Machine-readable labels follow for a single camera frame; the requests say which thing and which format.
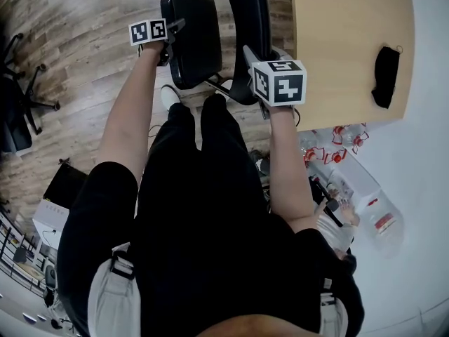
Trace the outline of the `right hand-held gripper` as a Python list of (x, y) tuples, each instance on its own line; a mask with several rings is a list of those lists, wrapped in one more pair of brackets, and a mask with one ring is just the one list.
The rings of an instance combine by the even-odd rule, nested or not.
[(250, 90), (259, 102), (263, 119), (269, 119), (268, 107), (293, 107), (306, 100), (307, 71), (299, 60), (272, 46), (272, 60), (260, 61), (253, 50), (243, 46), (250, 75)]

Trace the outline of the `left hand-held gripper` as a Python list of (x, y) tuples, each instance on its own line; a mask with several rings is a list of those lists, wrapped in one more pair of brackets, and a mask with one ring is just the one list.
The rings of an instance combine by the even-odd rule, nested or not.
[(185, 26), (185, 19), (180, 18), (167, 24), (165, 18), (142, 20), (128, 26), (131, 46), (137, 46), (138, 55), (143, 51), (143, 45), (154, 41), (162, 41), (164, 47), (160, 54), (158, 66), (166, 66), (173, 57), (172, 45), (175, 35)]

